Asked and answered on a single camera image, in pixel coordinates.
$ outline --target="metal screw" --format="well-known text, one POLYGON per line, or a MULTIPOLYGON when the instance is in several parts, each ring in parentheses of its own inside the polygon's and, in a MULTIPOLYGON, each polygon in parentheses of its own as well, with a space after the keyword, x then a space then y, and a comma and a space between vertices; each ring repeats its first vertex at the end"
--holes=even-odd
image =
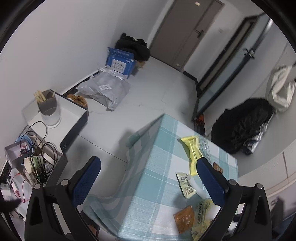
POLYGON ((263 186, 262 186, 261 183, 257 183, 256 187, 259 188, 259 189, 263 189, 263 186))
POLYGON ((69 181, 67 179, 64 179, 63 181, 61 181, 62 186, 66 186, 68 183, 69 181))
POLYGON ((34 186, 34 188, 37 190, 37 189, 39 189, 41 187, 41 185, 39 184, 39 183, 37 183, 35 186, 34 186))
POLYGON ((235 186, 237 184, 236 180, 230 179, 229 180, 230 185, 235 186))

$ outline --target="gray cup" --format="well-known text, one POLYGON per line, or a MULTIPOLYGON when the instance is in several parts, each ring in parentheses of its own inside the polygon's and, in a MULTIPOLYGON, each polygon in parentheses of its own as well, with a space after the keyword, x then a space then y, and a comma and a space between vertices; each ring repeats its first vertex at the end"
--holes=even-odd
POLYGON ((46 100, 38 104, 43 122, 47 125, 48 128, 56 127, 60 120, 60 108, 57 104, 57 99, 55 95, 52 97, 53 92, 46 90, 42 92, 46 100))

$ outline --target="black bag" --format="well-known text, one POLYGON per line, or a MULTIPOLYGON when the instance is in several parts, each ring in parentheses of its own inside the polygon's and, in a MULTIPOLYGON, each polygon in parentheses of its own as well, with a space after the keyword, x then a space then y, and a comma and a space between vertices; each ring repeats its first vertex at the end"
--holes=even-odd
POLYGON ((134 54, 134 59, 137 61, 147 61, 150 57, 150 50, 143 39, 134 39, 123 33, 120 39, 116 42, 116 49, 120 49, 134 54))
POLYGON ((230 154, 239 151, 243 143, 260 132, 273 107, 265 99, 248 99, 231 110, 225 110, 212 127, 212 142, 230 154))

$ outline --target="table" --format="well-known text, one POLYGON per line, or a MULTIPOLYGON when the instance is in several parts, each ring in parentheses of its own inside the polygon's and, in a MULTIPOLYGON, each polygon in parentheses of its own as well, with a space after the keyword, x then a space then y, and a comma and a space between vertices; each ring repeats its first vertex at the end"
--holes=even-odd
MULTIPOLYGON (((195 210, 201 201, 197 194, 185 199, 176 178, 176 172, 189 173, 189 159, 179 139, 191 135, 198 134, 166 114, 136 132, 127 141, 128 167, 116 194, 88 195, 84 213, 123 240, 192 240, 191 230, 178 233, 173 218, 189 205, 195 210)), ((202 136, 199 139, 211 164, 216 162, 226 179, 237 180, 236 159, 202 136)), ((205 190, 198 175, 194 179, 205 190)))

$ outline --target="checkered tablecloth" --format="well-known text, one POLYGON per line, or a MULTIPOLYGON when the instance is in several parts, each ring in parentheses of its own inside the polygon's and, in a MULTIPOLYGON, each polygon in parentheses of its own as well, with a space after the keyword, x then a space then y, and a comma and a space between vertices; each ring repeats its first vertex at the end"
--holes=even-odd
MULTIPOLYGON (((182 196, 176 172, 189 173, 189 159, 181 137, 198 135, 170 117, 162 115, 128 141, 128 167, 117 193, 108 198, 89 195, 83 211, 93 221, 121 240, 192 240, 191 230, 179 234, 173 214, 201 198, 182 196)), ((226 179, 238 179, 234 157, 200 136, 203 154, 216 162, 226 179)), ((196 183, 205 190, 198 175, 196 183)))

